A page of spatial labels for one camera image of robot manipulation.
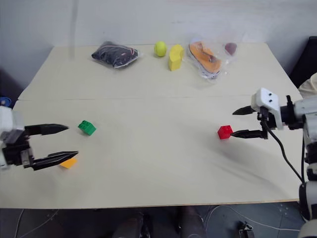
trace red lego brick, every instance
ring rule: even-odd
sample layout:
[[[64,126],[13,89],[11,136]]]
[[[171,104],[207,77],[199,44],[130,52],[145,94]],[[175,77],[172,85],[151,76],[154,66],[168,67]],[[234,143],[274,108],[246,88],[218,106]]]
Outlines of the red lego brick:
[[[218,130],[218,135],[220,140],[228,139],[230,137],[230,134],[233,133],[231,126],[229,125],[223,125]]]

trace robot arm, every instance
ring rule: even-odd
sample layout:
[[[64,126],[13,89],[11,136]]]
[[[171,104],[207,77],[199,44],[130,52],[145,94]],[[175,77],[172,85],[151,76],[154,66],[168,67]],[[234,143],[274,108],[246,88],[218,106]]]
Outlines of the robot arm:
[[[300,238],[317,237],[317,96],[302,99],[293,103],[290,96],[287,105],[280,106],[278,96],[261,88],[252,96],[251,105],[236,110],[234,115],[246,115],[258,112],[262,130],[240,130],[232,133],[240,138],[267,139],[271,129],[282,130],[286,125],[290,130],[303,129],[306,148],[305,162],[308,163],[308,182],[302,181],[299,188],[301,213],[306,223],[299,234]]]
[[[45,158],[34,159],[29,138],[32,135],[55,134],[68,127],[60,124],[24,126],[21,117],[11,108],[0,106],[0,168],[23,165],[34,170],[58,165],[78,154],[78,151],[63,151],[49,154]]]

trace yellow ball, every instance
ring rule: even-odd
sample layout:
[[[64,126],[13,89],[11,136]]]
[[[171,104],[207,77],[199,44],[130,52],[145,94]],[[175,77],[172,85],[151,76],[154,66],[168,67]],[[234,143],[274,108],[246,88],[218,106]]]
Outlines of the yellow ball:
[[[160,56],[160,57],[165,56],[166,51],[167,51],[167,46],[164,41],[156,42],[154,46],[154,52],[157,56]]]

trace lego brick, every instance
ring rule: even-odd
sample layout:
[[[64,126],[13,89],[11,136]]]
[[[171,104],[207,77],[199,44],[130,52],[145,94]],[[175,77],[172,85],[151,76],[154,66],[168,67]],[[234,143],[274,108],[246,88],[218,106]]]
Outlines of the lego brick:
[[[218,135],[220,140],[228,139],[230,137],[230,134],[233,133],[231,126],[229,125],[223,125],[218,130]]]
[[[92,135],[96,128],[89,122],[89,121],[86,121],[86,120],[83,120],[78,128],[80,128],[84,133],[88,134],[88,135]]]
[[[72,167],[75,163],[77,162],[77,160],[75,158],[71,158],[69,160],[64,161],[63,163],[59,164],[61,166],[63,166],[64,168],[69,169],[70,167]]]

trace white wall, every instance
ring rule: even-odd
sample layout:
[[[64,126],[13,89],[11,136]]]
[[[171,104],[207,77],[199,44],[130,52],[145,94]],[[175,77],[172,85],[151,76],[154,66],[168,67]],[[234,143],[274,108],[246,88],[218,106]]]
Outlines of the white wall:
[[[317,35],[316,0],[1,1],[0,62],[22,87],[52,46],[70,44],[77,1],[76,45],[99,45],[106,39],[124,44],[185,43],[195,34],[267,42],[290,72],[307,38]]]

